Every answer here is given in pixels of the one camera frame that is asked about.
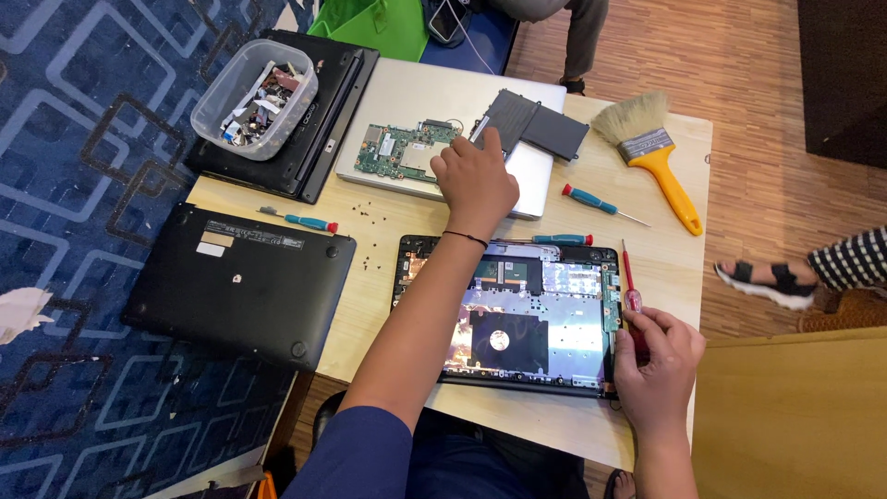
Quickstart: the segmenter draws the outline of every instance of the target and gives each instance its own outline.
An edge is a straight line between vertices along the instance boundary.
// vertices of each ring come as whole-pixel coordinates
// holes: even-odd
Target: wooden table
[[[587,123],[608,104],[568,95],[564,114]],[[671,155],[671,169],[704,223],[711,122],[669,115],[665,128],[678,146]],[[353,158],[340,160],[351,162]],[[567,182],[613,202],[653,228],[562,196]],[[351,381],[388,317],[400,237],[440,234],[449,213],[442,202],[352,184],[335,175],[326,181],[320,201],[314,206],[210,178],[198,180],[188,202],[204,210],[285,225],[279,218],[256,213],[260,206],[270,205],[281,213],[338,222],[339,234],[357,240],[357,254],[318,368],[318,373],[346,382]],[[569,165],[555,163],[542,219],[505,220],[496,236],[564,233],[594,234],[596,246],[615,249],[620,247],[619,240],[625,238],[632,254],[635,285],[643,293],[644,304],[699,327],[705,235],[694,237],[688,233],[671,212],[653,178],[644,170],[626,168],[616,151],[593,133],[585,137],[579,159]],[[624,470],[634,468],[631,429],[624,414],[612,410],[606,401],[439,384],[426,405],[598,463]],[[687,433],[692,434],[692,429],[691,400]]]

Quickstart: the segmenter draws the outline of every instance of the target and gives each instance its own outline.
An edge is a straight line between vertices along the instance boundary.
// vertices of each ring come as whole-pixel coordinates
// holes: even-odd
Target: green bag
[[[326,0],[308,34],[414,62],[428,42],[420,0]]]

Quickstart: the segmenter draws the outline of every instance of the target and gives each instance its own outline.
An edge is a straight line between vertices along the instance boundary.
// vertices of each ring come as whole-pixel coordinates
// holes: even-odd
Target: screwdriver
[[[532,242],[534,244],[560,244],[561,246],[591,246],[594,238],[591,234],[555,234],[534,235],[532,239],[497,239],[500,242]]]
[[[561,192],[561,194],[563,194],[565,196],[569,196],[569,197],[575,199],[576,201],[581,202],[582,204],[591,206],[593,208],[597,208],[598,210],[601,210],[604,213],[609,213],[610,215],[616,215],[618,213],[619,215],[622,215],[623,217],[626,217],[626,218],[630,218],[630,219],[634,220],[635,222],[638,222],[639,224],[643,224],[645,226],[652,227],[652,225],[650,225],[646,222],[641,222],[640,220],[636,219],[635,217],[632,217],[631,215],[624,214],[622,211],[619,211],[619,208],[617,208],[616,206],[613,206],[612,204],[610,204],[608,202],[604,202],[600,198],[595,197],[591,194],[588,194],[586,191],[583,191],[582,189],[576,189],[575,187],[570,186],[570,184],[567,184],[566,186],[563,187],[563,192]]]
[[[339,230],[339,224],[336,224],[335,222],[330,224],[323,220],[318,220],[317,218],[297,217],[296,215],[278,215],[277,210],[273,209],[271,206],[262,206],[262,208],[256,211],[258,211],[259,213],[264,213],[266,215],[281,217],[290,224],[306,226],[309,229],[327,231],[333,234],[335,234],[335,231]]]
[[[625,263],[625,279],[628,281],[628,290],[625,291],[625,305],[629,310],[640,313],[644,307],[640,301],[640,292],[634,288],[634,280],[632,280],[632,264],[628,261],[628,250],[625,248],[625,239],[622,240],[622,261]],[[628,332],[634,340],[634,356],[638,362],[649,362],[650,348],[647,346],[647,339],[644,333],[634,324],[629,324]]]

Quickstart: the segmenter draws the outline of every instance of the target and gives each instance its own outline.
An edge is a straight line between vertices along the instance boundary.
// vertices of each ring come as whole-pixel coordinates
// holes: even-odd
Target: paint brush
[[[701,235],[703,222],[668,166],[675,146],[663,128],[667,114],[668,96],[652,91],[605,107],[592,120],[592,129],[616,148],[628,166],[652,173],[678,220],[692,235]]]

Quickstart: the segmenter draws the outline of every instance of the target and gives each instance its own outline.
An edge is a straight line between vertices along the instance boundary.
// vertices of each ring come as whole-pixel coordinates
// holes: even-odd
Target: blue carpet
[[[0,294],[55,319],[0,345],[0,497],[142,497],[266,443],[291,373],[118,316],[195,180],[194,104],[285,4],[0,1]]]

